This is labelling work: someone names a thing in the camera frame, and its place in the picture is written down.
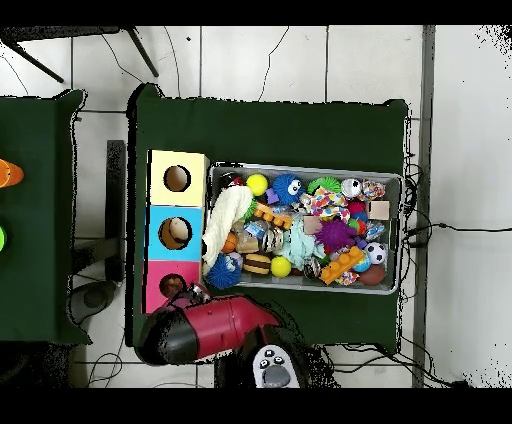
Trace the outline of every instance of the blue fuzzy ball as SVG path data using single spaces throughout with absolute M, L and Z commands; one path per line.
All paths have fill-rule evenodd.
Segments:
M 280 205 L 297 203 L 300 195 L 305 191 L 302 183 L 294 174 L 279 175 L 274 179 L 272 188 L 279 197 Z
M 219 253 L 215 264 L 206 274 L 206 281 L 217 289 L 228 289 L 240 281 L 241 272 L 236 259 Z

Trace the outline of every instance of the yellow tennis ball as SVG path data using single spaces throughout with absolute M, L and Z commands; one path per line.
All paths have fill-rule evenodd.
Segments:
M 270 262 L 270 271 L 277 278 L 286 277 L 292 270 L 292 264 L 284 256 L 276 256 Z
M 256 197 L 261 196 L 268 188 L 267 179 L 261 174 L 252 174 L 245 182 Z

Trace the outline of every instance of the yellow box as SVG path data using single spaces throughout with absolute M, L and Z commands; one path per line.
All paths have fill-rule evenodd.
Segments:
M 150 202 L 158 206 L 203 207 L 208 158 L 201 153 L 151 150 Z

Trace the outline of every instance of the pink block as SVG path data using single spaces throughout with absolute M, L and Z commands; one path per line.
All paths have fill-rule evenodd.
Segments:
M 199 262 L 184 261 L 148 261 L 146 283 L 146 313 L 150 314 L 167 300 L 160 293 L 160 280 L 167 274 L 178 274 L 183 277 L 187 286 L 199 282 Z

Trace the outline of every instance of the dark green cloth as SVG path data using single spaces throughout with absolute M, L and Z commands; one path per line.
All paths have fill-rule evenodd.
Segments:
M 21 183 L 0 188 L 0 340 L 88 343 L 67 316 L 73 222 L 71 118 L 79 90 L 53 99 L 0 97 L 0 158 Z
M 136 252 L 143 249 L 148 149 L 199 152 L 210 161 L 403 174 L 407 115 L 403 100 L 367 105 L 165 99 L 158 87 L 147 84 L 134 92 L 128 109 L 133 118 L 130 150 L 136 152 Z M 143 257 L 138 254 L 134 259 L 136 344 L 144 322 L 138 312 Z M 286 321 L 295 321 L 310 344 L 380 343 L 395 350 L 396 293 L 381 296 L 241 287 L 222 293 L 227 292 L 246 294 Z

